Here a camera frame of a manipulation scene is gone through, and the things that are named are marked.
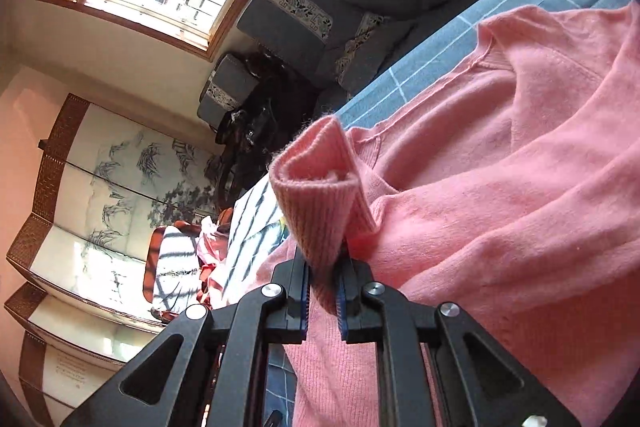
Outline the red and white clothes pile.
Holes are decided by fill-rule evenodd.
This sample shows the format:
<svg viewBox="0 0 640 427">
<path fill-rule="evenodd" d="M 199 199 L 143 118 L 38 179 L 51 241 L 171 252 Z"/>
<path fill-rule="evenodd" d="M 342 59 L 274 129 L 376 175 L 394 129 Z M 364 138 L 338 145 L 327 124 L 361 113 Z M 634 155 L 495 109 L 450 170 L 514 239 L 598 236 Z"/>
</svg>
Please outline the red and white clothes pile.
<svg viewBox="0 0 640 427">
<path fill-rule="evenodd" d="M 226 259 L 231 219 L 231 208 L 222 210 L 216 221 L 210 216 L 205 217 L 196 242 L 196 255 L 200 264 L 198 278 L 201 282 L 198 301 L 209 309 L 222 305 L 222 290 L 229 276 Z"/>
</svg>

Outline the striped red trimmed pillow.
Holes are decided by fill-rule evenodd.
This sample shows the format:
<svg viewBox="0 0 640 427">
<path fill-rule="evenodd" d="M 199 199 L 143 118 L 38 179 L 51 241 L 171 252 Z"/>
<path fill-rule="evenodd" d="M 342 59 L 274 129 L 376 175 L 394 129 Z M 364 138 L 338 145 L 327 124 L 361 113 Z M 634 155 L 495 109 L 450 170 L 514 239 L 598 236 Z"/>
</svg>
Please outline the striped red trimmed pillow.
<svg viewBox="0 0 640 427">
<path fill-rule="evenodd" d="M 164 324 L 198 302 L 202 289 L 196 244 L 201 228 L 186 221 L 156 228 L 150 239 L 142 283 L 151 315 Z"/>
</svg>

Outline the painted folding screen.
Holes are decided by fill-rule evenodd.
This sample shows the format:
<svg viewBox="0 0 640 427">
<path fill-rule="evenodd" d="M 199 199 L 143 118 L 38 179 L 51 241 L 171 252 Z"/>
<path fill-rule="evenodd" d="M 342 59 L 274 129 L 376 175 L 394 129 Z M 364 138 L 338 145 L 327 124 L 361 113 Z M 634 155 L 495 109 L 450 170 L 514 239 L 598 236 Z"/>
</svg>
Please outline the painted folding screen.
<svg viewBox="0 0 640 427">
<path fill-rule="evenodd" d="M 23 327 L 18 378 L 34 420 L 57 426 L 163 325 L 154 236 L 215 210 L 213 155 L 76 95 L 47 139 L 4 306 Z"/>
</svg>

